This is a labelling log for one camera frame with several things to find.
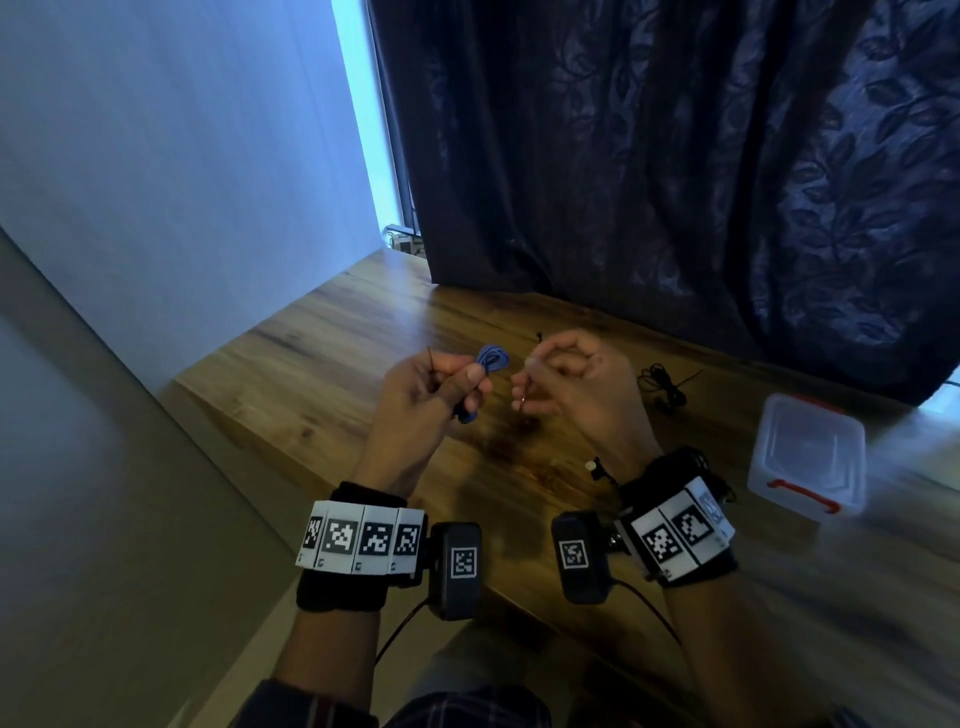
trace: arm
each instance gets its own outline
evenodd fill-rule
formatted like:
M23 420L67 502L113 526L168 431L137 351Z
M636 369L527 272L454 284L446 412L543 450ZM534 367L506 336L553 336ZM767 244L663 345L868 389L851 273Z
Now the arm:
M444 439L456 404L483 406L493 385L471 356L424 350L384 377L364 454L350 482L409 499ZM274 679L353 708L370 708L379 612L299 611Z
M585 331L565 331L537 346L515 375L514 409L571 420L620 483L662 455L627 357ZM710 714L721 726L808 726L826 722L828 705L777 639L745 579L664 590Z

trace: wooden tabletop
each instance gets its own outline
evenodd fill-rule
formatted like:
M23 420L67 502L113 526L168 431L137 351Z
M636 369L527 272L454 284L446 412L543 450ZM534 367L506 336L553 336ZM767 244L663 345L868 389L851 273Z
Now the wooden tabletop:
M674 381L703 370L672 416L650 407L665 449L690 444L737 492L728 507L742 569L783 635L830 696L879 725L960 724L960 426L894 402L732 359L647 328L536 294L435 286L424 260L375 253L178 378L235 442L326 497L359 456L380 379L424 346L505 349L510 366L479 419L455 425L418 488L432 521L483 528L485 583L588 645L676 704L696 705L679 648L625 590L599 607L564 600L550 542L564 510L612 513L616 499L584 464L595 454L560 420L510 408L509 377L536 332L590 329L637 370L663 364ZM774 392L826 401L868 437L868 505L818 526L745 489L764 400ZM663 609L626 556L614 575Z

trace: blue cable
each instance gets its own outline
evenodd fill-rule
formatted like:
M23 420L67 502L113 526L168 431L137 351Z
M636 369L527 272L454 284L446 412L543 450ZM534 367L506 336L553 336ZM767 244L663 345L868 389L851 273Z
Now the blue cable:
M499 372L509 363L510 356L500 349L500 347L495 347L493 344L488 344L477 354L477 364L482 364L483 368L487 370L487 374L490 372ZM461 425L469 425L477 419L477 413L467 412L467 408L464 407L462 400L453 408L453 414L457 420L460 421Z

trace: plastic container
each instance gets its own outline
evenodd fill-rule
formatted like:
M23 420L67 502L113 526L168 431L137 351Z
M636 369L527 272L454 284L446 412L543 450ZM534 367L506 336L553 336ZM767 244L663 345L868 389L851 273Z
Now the plastic container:
M856 516L867 502L863 425L817 404L771 395L763 405L747 487L818 522Z

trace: curtain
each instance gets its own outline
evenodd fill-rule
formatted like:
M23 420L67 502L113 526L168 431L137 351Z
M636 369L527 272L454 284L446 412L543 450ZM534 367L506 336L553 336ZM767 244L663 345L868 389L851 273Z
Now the curtain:
M371 0L435 282L908 403L960 362L960 0Z

